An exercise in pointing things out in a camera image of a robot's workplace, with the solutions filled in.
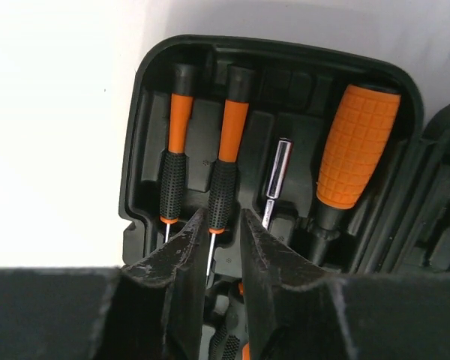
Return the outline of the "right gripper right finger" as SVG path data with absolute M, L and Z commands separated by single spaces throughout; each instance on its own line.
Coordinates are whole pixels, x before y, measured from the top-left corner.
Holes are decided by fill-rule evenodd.
M 450 274 L 335 274 L 241 212 L 252 359 L 450 359 Z

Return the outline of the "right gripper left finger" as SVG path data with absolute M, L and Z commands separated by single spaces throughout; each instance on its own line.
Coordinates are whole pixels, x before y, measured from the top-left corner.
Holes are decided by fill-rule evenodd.
M 0 359 L 197 359 L 207 222 L 123 268 L 0 268 Z

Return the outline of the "black handled screwdriver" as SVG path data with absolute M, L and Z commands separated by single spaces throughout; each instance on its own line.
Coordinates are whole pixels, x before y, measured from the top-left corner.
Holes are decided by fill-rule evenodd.
M 265 196 L 266 203 L 262 226 L 269 228 L 276 200 L 281 195 L 284 178 L 292 152 L 293 142 L 280 138 L 274 155 Z M 248 327 L 244 300 L 244 287 L 240 280 L 234 281 L 228 292 L 229 305 L 221 327 L 211 337 L 210 359 L 249 359 Z

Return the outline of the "small orange precision screwdriver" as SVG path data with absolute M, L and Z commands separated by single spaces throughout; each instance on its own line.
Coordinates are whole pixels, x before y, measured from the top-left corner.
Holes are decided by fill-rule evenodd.
M 210 275 L 216 236 L 225 231 L 236 189 L 237 158 L 253 87 L 254 70 L 229 66 L 218 158 L 214 164 L 208 199 L 210 243 L 206 274 Z

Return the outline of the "black plastic tool case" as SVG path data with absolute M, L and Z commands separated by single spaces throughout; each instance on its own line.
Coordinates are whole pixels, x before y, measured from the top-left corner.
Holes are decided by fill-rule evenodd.
M 110 359 L 450 359 L 450 104 L 392 64 L 182 35 L 133 85 Z

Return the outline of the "large orange handled screwdriver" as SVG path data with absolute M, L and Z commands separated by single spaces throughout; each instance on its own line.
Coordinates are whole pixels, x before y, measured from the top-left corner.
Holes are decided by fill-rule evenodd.
M 320 266 L 338 237 L 345 211 L 353 208 L 374 174 L 389 140 L 401 94 L 362 83 L 346 87 L 325 142 L 316 186 L 316 216 L 309 260 Z

